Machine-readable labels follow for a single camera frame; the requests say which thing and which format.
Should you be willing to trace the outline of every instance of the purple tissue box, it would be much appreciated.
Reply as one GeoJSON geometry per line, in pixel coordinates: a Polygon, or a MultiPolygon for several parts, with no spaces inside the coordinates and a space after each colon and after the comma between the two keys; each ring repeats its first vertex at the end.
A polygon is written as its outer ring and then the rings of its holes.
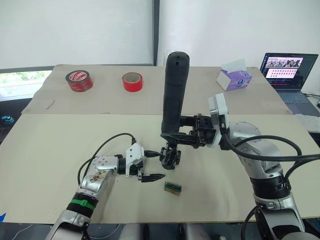
{"type": "Polygon", "coordinates": [[[245,88],[251,79],[252,76],[247,71],[227,73],[226,70],[221,69],[216,81],[225,91],[229,91],[245,88]]]}

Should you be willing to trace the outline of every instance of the black handle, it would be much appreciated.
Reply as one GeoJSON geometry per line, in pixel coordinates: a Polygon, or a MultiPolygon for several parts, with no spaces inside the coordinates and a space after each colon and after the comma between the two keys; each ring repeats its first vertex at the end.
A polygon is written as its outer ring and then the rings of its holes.
{"type": "Polygon", "coordinates": [[[162,133],[179,132],[188,73],[189,56],[181,51],[171,53],[165,67],[162,133]]]}

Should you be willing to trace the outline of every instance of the laptop keyboard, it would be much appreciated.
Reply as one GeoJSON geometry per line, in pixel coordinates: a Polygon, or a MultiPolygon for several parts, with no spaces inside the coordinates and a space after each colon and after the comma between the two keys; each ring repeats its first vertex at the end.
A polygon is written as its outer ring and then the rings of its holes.
{"type": "Polygon", "coordinates": [[[277,92],[286,104],[306,104],[308,99],[302,92],[277,92]]]}

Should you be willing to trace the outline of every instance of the laptop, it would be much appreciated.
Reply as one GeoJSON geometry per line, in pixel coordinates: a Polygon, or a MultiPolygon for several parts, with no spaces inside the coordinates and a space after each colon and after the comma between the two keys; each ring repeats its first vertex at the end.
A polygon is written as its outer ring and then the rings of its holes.
{"type": "Polygon", "coordinates": [[[264,56],[260,71],[293,114],[320,116],[301,92],[318,54],[270,53],[264,56]]]}

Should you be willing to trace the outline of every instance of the laptop screen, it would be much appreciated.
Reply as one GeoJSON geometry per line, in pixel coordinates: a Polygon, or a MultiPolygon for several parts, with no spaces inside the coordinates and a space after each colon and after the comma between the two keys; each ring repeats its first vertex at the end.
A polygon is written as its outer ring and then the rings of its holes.
{"type": "Polygon", "coordinates": [[[276,90],[301,90],[318,54],[269,53],[260,71],[276,90]]]}

